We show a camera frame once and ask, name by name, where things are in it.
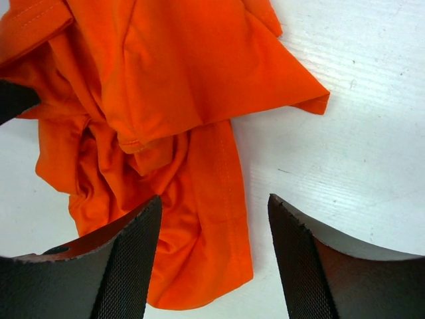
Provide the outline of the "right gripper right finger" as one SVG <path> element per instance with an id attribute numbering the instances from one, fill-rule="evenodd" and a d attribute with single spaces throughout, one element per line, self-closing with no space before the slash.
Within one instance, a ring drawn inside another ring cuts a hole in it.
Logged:
<path id="1" fill-rule="evenodd" d="M 424 257 L 345 234 L 271 194 L 268 218 L 290 318 L 423 318 Z"/>

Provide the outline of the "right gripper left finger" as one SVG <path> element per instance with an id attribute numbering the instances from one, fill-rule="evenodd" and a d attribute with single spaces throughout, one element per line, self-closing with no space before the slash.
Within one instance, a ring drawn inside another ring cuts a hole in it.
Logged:
<path id="1" fill-rule="evenodd" d="M 1 317 L 143 318 L 161 215 L 154 196 L 41 255 L 1 257 Z"/>

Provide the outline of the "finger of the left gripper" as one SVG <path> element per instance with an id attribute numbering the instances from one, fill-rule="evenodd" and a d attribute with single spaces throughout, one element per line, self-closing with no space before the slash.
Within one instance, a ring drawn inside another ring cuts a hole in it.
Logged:
<path id="1" fill-rule="evenodd" d="M 32 88 L 1 80 L 0 103 L 0 125 L 3 125 L 39 105 L 41 100 Z"/>

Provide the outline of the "orange t shirt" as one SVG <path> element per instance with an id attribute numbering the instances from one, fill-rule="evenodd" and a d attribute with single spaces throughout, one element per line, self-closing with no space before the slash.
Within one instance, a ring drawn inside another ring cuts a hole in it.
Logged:
<path id="1" fill-rule="evenodd" d="M 269 1 L 11 1 L 1 78 L 36 91 L 37 174 L 79 235 L 153 195 L 149 305 L 205 306 L 253 277 L 231 119 L 329 91 L 281 44 Z"/>

